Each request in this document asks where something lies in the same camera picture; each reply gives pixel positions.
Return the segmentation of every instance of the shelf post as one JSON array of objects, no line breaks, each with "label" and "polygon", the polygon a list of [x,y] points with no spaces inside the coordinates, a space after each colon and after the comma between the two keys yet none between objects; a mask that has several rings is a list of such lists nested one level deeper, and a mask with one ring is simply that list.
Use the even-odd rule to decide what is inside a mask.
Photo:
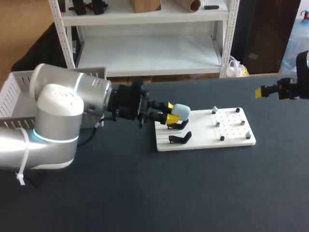
[{"label": "shelf post", "polygon": [[74,64],[73,56],[71,56],[72,51],[70,51],[70,45],[68,42],[66,30],[63,25],[62,15],[60,12],[58,1],[57,0],[48,0],[48,1],[49,1],[50,9],[53,14],[55,26],[56,26],[57,33],[58,33],[58,38],[61,44],[64,58],[67,63],[67,67],[69,69],[73,69],[75,68],[75,64]]},{"label": "shelf post", "polygon": [[227,4],[227,6],[229,6],[230,13],[228,16],[225,42],[224,42],[223,53],[222,53],[220,78],[226,77],[226,69],[227,69],[229,59],[230,59],[230,54],[231,54],[231,48],[232,48],[232,43],[233,43],[239,2],[240,0],[230,0],[229,4]]}]

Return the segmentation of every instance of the dark table surface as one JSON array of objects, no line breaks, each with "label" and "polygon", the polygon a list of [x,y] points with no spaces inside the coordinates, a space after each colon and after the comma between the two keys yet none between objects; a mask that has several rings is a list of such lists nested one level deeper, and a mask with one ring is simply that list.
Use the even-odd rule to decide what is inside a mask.
[{"label": "dark table surface", "polygon": [[153,123],[106,122],[39,188],[0,172],[0,231],[309,231],[309,101],[254,98],[279,78],[146,85],[192,110],[242,107],[256,145],[158,152]]}]

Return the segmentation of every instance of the white pegboard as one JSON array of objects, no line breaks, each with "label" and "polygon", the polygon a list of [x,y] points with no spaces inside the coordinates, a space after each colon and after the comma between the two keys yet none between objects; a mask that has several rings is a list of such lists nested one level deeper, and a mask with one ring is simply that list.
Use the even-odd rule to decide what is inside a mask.
[{"label": "white pegboard", "polygon": [[[216,127],[217,122],[220,122],[220,127]],[[187,144],[170,144],[170,135],[184,137],[189,131],[192,137]],[[250,139],[246,138],[248,131],[251,133]],[[189,123],[183,130],[168,129],[166,125],[155,122],[155,135],[158,151],[250,146],[256,142],[241,108],[239,113],[236,108],[219,109],[216,114],[212,114],[212,110],[192,111]],[[225,137],[224,141],[220,141],[221,136]]]}]

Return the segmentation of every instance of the rolled paper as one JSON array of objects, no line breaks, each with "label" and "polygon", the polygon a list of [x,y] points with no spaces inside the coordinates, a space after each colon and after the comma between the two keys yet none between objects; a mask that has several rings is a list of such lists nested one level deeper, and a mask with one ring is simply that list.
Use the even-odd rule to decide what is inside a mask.
[{"label": "rolled paper", "polygon": [[174,0],[179,5],[184,7],[190,12],[196,12],[201,7],[201,1],[200,0]]}]

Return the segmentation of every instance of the white crate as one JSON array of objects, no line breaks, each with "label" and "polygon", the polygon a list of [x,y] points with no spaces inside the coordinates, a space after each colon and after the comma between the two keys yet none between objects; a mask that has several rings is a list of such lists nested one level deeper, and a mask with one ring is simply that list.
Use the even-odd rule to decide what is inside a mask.
[{"label": "white crate", "polygon": [[[106,79],[106,69],[75,69],[98,78]],[[36,115],[36,102],[29,94],[33,71],[11,72],[0,92],[0,127],[33,129]],[[82,128],[90,128],[100,119],[99,116],[84,114]]]}]

